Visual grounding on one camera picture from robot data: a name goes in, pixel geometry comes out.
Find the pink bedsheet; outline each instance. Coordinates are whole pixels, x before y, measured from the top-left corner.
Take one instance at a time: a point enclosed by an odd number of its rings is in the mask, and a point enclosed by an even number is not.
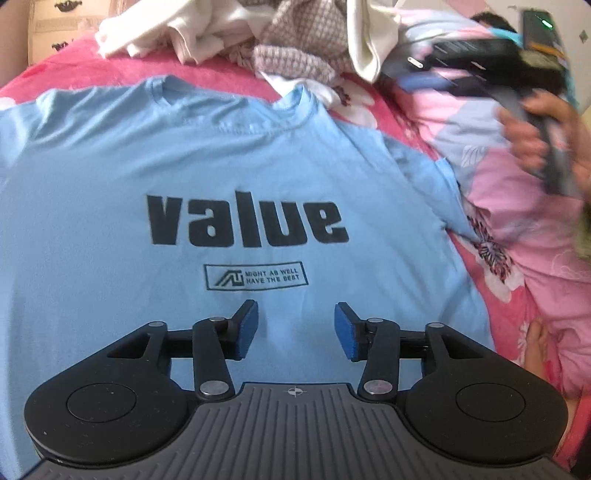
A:
[[[270,101],[278,99],[277,93],[265,81],[224,59],[215,58],[196,67],[181,65],[172,51],[160,51],[143,60],[127,56],[104,60],[96,54],[97,49],[93,38],[83,38],[29,68],[0,89],[0,108],[13,102],[33,100],[50,88],[131,85],[161,74],[172,74],[196,86],[213,90]],[[351,80],[373,100],[373,103],[364,101],[359,104],[351,98],[348,101],[351,108],[366,108],[375,117],[381,131],[437,158],[431,147],[419,137],[412,123],[393,103],[385,100],[373,86],[357,78]],[[490,238],[478,216],[471,215],[471,221],[479,230],[483,242],[472,244],[454,235],[452,240],[484,298],[497,351],[523,365],[525,336],[530,322],[538,316],[537,307],[524,287],[522,275]]]

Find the fingers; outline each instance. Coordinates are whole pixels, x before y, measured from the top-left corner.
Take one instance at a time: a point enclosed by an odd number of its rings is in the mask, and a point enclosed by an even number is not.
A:
[[[511,152],[517,158],[525,160],[528,157],[541,158],[548,153],[548,144],[539,138],[522,137],[511,145]]]
[[[549,147],[540,139],[539,130],[528,122],[517,120],[506,109],[500,109],[497,115],[519,166],[530,173],[542,169]]]
[[[531,97],[523,100],[522,104],[529,113],[551,116],[563,124],[573,117],[573,107],[568,102],[545,90],[534,92]]]

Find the circular pad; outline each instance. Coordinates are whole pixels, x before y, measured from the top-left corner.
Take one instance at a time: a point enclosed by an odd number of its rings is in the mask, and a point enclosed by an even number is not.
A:
[[[525,408],[517,390],[496,383],[468,385],[457,393],[456,403],[466,415],[483,421],[511,420]]]
[[[116,358],[91,366],[77,364],[29,396],[25,425],[45,458],[92,468],[126,463],[161,448],[182,428],[185,393],[154,366]]]
[[[567,420],[550,384],[494,354],[443,361],[409,390],[405,412],[439,451],[485,465],[551,454]]]
[[[103,423],[128,414],[135,406],[135,393],[123,385],[95,383],[76,390],[67,404],[76,418]]]

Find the white wall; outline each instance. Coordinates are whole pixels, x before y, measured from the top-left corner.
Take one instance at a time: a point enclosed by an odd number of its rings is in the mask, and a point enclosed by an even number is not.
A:
[[[8,0],[0,7],[0,87],[27,68],[29,0]]]
[[[584,0],[487,0],[491,8],[505,17],[517,30],[517,10],[511,6],[547,10],[554,17],[564,48],[570,58],[577,97],[582,110],[591,105],[591,7]],[[579,34],[586,30],[590,39],[581,43]]]

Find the human hand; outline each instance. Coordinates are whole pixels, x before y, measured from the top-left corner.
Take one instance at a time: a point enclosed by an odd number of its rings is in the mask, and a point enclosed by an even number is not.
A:
[[[551,116],[562,124],[571,150],[574,180],[586,201],[591,202],[591,134],[582,118],[568,102],[549,92],[536,92],[522,104],[527,112]],[[519,166],[530,173],[541,170],[549,145],[540,138],[539,130],[506,109],[498,116]]]

